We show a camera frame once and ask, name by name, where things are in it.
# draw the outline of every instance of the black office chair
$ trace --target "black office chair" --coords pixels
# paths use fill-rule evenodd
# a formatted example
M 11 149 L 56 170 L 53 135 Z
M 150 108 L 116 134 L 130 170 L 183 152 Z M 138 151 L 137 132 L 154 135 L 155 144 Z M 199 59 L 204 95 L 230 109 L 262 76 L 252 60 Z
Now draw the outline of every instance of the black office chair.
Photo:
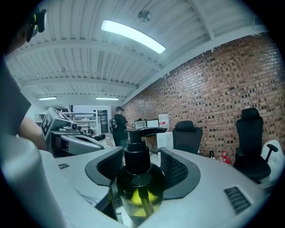
M 263 119 L 256 108 L 244 109 L 241 119 L 236 122 L 240 146 L 236 148 L 234 167 L 250 179 L 258 182 L 270 175 L 271 169 L 267 164 L 271 152 L 278 149 L 268 144 L 269 153 L 264 160 L 261 157 Z
M 194 127 L 192 121 L 181 121 L 173 129 L 173 148 L 197 154 L 203 135 L 200 127 Z

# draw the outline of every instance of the soap dispenser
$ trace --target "soap dispenser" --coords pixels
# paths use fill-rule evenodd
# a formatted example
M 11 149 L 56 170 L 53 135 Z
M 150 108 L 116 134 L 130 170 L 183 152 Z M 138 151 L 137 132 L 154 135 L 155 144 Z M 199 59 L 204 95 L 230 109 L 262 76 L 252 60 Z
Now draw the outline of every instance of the soap dispenser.
M 164 174 L 151 163 L 149 147 L 141 137 L 166 131 L 167 128 L 159 127 L 126 130 L 130 134 L 125 149 L 126 165 L 119 170 L 116 183 L 123 207 L 135 226 L 159 208 L 166 189 Z

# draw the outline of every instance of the shelving unit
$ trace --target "shelving unit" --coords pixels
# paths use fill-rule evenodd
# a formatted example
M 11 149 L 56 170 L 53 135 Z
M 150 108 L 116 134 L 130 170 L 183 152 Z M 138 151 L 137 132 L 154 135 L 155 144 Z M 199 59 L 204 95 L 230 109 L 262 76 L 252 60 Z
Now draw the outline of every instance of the shelving unit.
M 101 123 L 98 119 L 98 110 L 95 112 L 64 112 L 64 114 L 74 123 L 77 123 L 78 126 L 81 126 L 82 130 L 87 130 L 90 127 L 95 135 L 101 135 Z M 36 115 L 36 124 L 41 125 L 42 120 L 37 120 L 37 116 L 40 116 L 41 119 L 44 118 L 45 114 Z

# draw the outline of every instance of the chair headrest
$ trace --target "chair headrest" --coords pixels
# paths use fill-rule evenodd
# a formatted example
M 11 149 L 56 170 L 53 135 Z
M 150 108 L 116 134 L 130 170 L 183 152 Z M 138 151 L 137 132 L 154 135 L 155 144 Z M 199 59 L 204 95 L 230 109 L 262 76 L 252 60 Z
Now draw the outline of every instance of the chair headrest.
M 192 121 L 181 121 L 175 126 L 175 131 L 196 131 Z
M 259 112 L 257 111 L 256 108 L 249 108 L 241 111 L 241 119 L 243 120 L 256 119 L 258 117 L 259 117 Z

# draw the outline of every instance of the man standing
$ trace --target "man standing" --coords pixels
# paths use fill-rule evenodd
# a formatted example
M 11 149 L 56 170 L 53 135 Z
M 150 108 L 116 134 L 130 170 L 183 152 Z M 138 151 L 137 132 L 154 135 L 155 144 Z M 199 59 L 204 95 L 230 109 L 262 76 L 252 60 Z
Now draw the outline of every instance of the man standing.
M 112 118 L 113 138 L 117 147 L 125 149 L 128 140 L 128 133 L 125 132 L 128 121 L 122 115 L 124 109 L 122 107 L 116 108 L 116 114 Z

